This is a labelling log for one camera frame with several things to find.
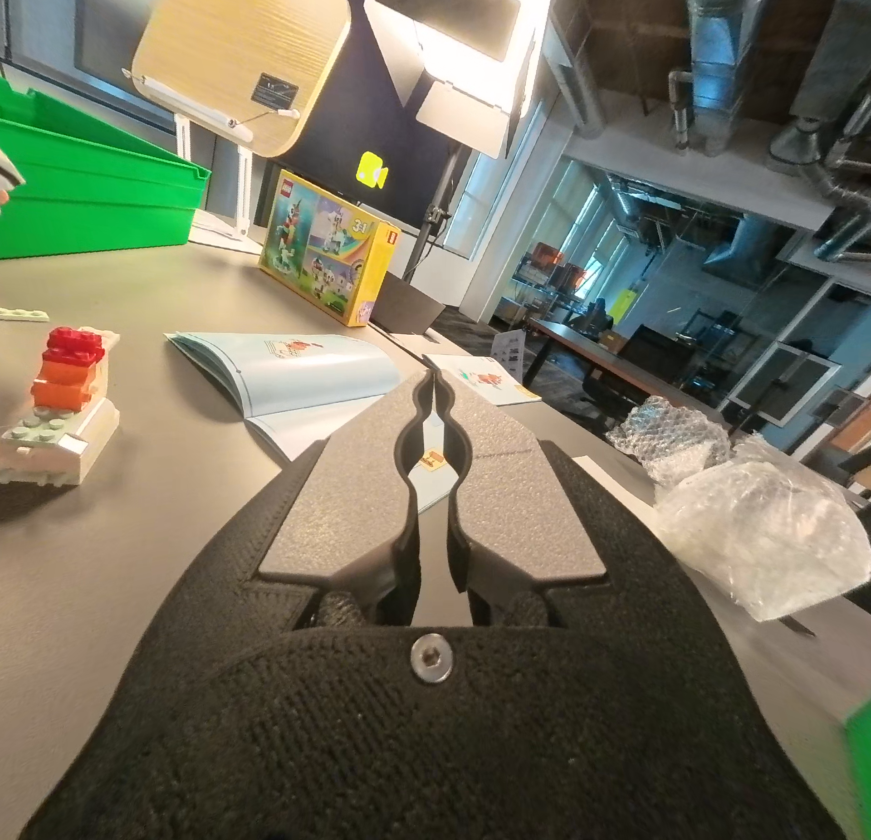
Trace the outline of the white lego model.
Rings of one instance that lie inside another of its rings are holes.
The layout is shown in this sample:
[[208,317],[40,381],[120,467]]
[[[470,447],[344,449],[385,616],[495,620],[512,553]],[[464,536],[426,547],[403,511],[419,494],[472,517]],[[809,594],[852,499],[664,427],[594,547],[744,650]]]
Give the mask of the white lego model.
[[108,356],[119,339],[89,326],[49,333],[27,407],[2,426],[2,485],[84,482],[120,421],[107,396]]

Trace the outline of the green plastic bin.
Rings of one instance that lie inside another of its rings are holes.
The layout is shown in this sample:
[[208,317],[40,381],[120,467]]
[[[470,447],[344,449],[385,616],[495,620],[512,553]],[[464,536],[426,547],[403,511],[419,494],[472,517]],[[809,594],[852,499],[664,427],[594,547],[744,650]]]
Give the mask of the green plastic bin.
[[1,82],[1,145],[24,179],[1,258],[185,244],[208,169],[34,89]]

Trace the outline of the black light stand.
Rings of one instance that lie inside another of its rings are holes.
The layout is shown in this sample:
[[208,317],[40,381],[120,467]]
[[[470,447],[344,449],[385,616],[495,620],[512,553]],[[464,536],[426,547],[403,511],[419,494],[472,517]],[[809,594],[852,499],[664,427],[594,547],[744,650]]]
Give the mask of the black light stand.
[[441,172],[434,195],[430,201],[419,233],[410,252],[408,263],[401,275],[405,283],[411,283],[418,266],[423,261],[425,249],[434,242],[441,229],[441,224],[450,216],[450,201],[455,191],[457,171],[463,169],[460,165],[468,159],[470,148],[461,142],[450,140],[449,153]]

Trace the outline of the large dark screen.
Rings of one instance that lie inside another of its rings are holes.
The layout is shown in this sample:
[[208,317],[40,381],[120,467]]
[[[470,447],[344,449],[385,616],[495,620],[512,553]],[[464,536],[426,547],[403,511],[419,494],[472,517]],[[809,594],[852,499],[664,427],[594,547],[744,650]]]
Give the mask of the large dark screen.
[[[123,69],[132,64],[155,0],[76,0],[74,64],[139,106]],[[364,14],[351,27],[302,137],[267,164],[267,186],[288,169],[417,229],[449,156],[449,139],[401,104]]]

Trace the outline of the green plastic piece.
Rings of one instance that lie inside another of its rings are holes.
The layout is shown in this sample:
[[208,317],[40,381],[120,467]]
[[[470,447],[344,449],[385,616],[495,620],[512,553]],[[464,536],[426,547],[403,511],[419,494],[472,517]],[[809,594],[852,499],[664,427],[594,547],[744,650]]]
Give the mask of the green plastic piece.
[[844,722],[844,738],[855,787],[855,810],[862,836],[870,838],[870,701]]

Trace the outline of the yellow lego box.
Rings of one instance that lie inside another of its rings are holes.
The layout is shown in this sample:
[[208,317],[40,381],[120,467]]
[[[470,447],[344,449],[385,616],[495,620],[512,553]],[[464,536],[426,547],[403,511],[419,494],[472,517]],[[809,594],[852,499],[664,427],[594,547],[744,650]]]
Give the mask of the yellow lego box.
[[366,326],[401,230],[281,170],[258,267],[347,327]]

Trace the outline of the open light blue instruction booklet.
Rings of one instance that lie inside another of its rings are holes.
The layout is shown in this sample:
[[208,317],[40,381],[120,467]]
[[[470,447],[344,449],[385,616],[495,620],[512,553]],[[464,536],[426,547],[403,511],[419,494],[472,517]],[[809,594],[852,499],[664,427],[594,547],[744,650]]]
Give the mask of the open light blue instruction booklet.
[[[343,335],[172,332],[166,339],[230,393],[244,420],[288,461],[353,420],[404,379],[376,345]],[[443,458],[443,422],[422,424],[422,457],[409,478],[423,512],[457,480]]]

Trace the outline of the white instruction booklet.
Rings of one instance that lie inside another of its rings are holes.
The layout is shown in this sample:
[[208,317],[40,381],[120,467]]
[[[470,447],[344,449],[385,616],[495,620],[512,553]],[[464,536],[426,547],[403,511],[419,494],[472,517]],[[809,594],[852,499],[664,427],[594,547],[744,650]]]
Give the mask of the white instruction booklet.
[[423,354],[422,358],[442,373],[461,381],[493,405],[507,406],[542,400],[517,382],[492,357],[428,353]]

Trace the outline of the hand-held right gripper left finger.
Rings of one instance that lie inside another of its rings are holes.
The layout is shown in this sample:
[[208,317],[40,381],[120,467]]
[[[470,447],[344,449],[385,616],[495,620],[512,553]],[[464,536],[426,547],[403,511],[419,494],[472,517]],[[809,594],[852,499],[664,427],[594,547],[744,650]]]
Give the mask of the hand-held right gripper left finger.
[[421,588],[418,498],[433,373],[419,371],[333,432],[279,526],[259,575],[345,592],[370,618],[410,624]]

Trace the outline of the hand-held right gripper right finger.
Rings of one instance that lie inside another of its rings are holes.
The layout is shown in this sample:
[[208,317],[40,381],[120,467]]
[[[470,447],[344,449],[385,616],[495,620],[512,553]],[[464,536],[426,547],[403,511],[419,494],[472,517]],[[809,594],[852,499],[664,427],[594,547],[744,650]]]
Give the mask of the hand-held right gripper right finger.
[[499,620],[516,595],[605,585],[606,567],[536,435],[443,369],[434,399],[457,475],[450,573],[473,624]]

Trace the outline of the bubble wrap sheet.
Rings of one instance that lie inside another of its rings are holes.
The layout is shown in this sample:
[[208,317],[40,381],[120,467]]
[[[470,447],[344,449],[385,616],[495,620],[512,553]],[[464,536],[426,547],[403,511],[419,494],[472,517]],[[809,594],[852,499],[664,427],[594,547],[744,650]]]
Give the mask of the bubble wrap sheet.
[[605,433],[619,452],[631,456],[651,480],[669,490],[705,469],[731,458],[724,428],[701,411],[674,406],[651,396]]

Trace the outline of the long wooden table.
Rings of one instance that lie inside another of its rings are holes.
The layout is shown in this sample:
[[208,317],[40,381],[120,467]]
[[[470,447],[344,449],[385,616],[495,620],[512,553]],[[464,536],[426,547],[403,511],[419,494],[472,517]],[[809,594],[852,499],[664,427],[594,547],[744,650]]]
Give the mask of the long wooden table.
[[608,352],[604,346],[593,343],[565,324],[532,319],[526,321],[524,328],[528,332],[541,334],[546,338],[538,355],[535,356],[525,371],[522,384],[528,389],[531,388],[539,370],[550,355],[553,345],[562,345],[591,363],[594,368],[601,370],[604,374],[618,377],[634,389],[642,391],[648,396],[666,399],[671,405],[676,407],[697,410],[703,413],[710,421],[720,424],[725,428],[731,427],[719,410],[715,410],[701,401],[693,399],[661,378],[635,366],[627,359]]

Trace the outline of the black monitor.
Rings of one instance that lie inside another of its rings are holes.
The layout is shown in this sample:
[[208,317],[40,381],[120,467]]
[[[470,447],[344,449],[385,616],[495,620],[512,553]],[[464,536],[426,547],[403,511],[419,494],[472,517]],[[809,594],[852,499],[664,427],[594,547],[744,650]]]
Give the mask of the black monitor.
[[445,304],[388,271],[369,322],[394,335],[424,335],[444,308]]

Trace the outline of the light wooden panel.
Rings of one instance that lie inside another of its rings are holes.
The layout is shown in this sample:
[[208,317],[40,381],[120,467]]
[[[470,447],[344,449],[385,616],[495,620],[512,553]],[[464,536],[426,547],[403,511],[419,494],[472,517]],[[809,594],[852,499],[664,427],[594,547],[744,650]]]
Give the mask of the light wooden panel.
[[256,156],[299,139],[351,27],[348,0],[156,0],[125,75]]

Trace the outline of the clear plastic bag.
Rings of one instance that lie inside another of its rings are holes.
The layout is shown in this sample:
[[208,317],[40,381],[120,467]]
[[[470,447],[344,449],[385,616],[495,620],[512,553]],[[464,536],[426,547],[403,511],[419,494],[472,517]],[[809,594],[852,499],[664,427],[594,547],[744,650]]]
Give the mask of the clear plastic bag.
[[660,540],[756,621],[774,620],[869,583],[850,495],[754,434],[658,491]]

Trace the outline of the white light box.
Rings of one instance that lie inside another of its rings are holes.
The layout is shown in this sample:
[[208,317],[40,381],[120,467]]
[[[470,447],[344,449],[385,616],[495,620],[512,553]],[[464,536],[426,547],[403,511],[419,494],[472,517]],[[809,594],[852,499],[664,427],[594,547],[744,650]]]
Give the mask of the white light box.
[[415,120],[507,156],[535,87],[550,0],[364,0],[364,10]]

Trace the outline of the silver ventilation duct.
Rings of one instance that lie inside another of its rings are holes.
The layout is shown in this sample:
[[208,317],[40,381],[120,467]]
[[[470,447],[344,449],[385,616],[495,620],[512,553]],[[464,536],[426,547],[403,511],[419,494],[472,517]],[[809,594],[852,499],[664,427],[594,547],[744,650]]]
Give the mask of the silver ventilation duct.
[[747,62],[767,0],[686,0],[691,67],[668,76],[675,147],[722,154],[746,95]]

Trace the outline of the white metal frame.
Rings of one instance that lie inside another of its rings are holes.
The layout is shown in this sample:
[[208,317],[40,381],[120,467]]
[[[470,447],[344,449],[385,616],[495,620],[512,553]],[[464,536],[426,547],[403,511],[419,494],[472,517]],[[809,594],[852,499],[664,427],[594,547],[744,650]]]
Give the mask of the white metal frame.
[[176,153],[191,161],[191,121],[211,128],[217,134],[228,134],[236,140],[237,151],[237,189],[234,221],[228,224],[216,215],[196,210],[191,222],[188,241],[204,246],[230,249],[248,255],[259,252],[254,240],[248,236],[251,228],[249,203],[252,194],[253,152],[248,144],[253,140],[252,130],[245,120],[239,120],[226,113],[194,101],[180,94],[167,84],[156,81],[144,74],[136,74],[127,68],[122,69],[125,78],[137,84],[146,97],[164,103],[172,112],[176,130]]

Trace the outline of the white printed paper sheet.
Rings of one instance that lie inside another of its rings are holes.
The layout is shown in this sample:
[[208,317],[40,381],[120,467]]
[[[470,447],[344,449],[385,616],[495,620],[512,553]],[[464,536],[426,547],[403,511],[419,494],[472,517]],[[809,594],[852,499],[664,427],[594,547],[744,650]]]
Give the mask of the white printed paper sheet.
[[517,384],[524,380],[526,330],[518,328],[495,334],[490,349],[491,358],[495,359]]

